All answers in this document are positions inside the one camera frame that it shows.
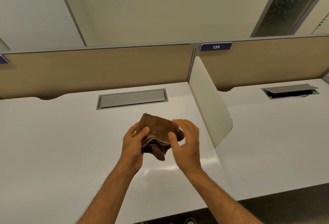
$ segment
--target person's left hand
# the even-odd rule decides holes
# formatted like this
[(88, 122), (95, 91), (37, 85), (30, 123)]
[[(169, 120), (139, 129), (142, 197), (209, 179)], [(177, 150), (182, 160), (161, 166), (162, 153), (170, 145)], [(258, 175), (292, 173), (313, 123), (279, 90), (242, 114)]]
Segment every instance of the person's left hand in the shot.
[(122, 152), (120, 161), (125, 164), (128, 169), (133, 169), (134, 173), (137, 173), (142, 167), (143, 153), (142, 151), (142, 139), (146, 137), (150, 128), (145, 127), (138, 135), (134, 136), (139, 122), (134, 124), (123, 137)]

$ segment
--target beige partition panel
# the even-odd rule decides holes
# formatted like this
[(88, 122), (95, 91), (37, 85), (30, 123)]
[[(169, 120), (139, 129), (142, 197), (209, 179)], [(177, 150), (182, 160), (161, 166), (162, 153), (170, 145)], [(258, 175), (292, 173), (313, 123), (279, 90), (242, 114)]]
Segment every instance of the beige partition panel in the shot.
[(51, 99), (72, 92), (186, 82), (193, 45), (5, 55), (0, 97)]
[(199, 56), (219, 90), (321, 78), (329, 68), (329, 36), (233, 42)]

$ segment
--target brown cloth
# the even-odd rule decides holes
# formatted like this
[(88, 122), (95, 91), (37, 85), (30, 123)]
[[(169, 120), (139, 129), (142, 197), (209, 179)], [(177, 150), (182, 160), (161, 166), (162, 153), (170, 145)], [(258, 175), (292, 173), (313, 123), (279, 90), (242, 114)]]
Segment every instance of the brown cloth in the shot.
[(165, 160), (165, 154), (171, 148), (168, 139), (169, 132), (174, 132), (178, 141), (184, 139), (183, 131), (173, 121), (147, 113), (144, 113), (140, 119), (135, 135), (146, 126), (150, 128), (150, 133), (142, 140), (142, 152), (151, 153), (160, 161)]

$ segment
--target white desk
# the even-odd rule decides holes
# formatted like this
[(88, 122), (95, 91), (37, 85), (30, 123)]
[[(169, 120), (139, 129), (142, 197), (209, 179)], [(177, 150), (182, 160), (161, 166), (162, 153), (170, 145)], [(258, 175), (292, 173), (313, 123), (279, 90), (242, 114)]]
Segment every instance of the white desk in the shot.
[[(169, 102), (96, 110), (98, 95), (166, 88)], [(200, 128), (201, 164), (231, 194), (187, 83), (73, 93), (43, 101), (0, 100), (0, 223), (75, 223), (121, 154), (143, 113), (186, 118)], [(130, 224), (206, 207), (169, 150), (145, 154), (116, 223)]]
[[(319, 95), (270, 100), (261, 88), (309, 83)], [(216, 148), (236, 200), (329, 182), (329, 85), (321, 79), (220, 92), (233, 130)]]

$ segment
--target hand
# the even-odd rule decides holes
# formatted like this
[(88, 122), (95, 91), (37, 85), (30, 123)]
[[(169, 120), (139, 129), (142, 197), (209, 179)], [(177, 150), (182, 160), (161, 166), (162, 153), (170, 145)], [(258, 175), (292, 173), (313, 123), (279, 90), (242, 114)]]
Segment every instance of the hand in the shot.
[(138, 135), (134, 136), (138, 124), (139, 122), (130, 127), (123, 137), (122, 152), (119, 160), (119, 163), (124, 164), (128, 169), (132, 169), (134, 174), (142, 167), (142, 139), (150, 132), (150, 128), (145, 127)]
[(178, 167), (185, 175), (202, 172), (198, 127), (188, 120), (176, 119), (173, 122), (183, 129), (185, 135), (185, 143), (179, 146), (175, 133), (168, 133), (169, 142)]

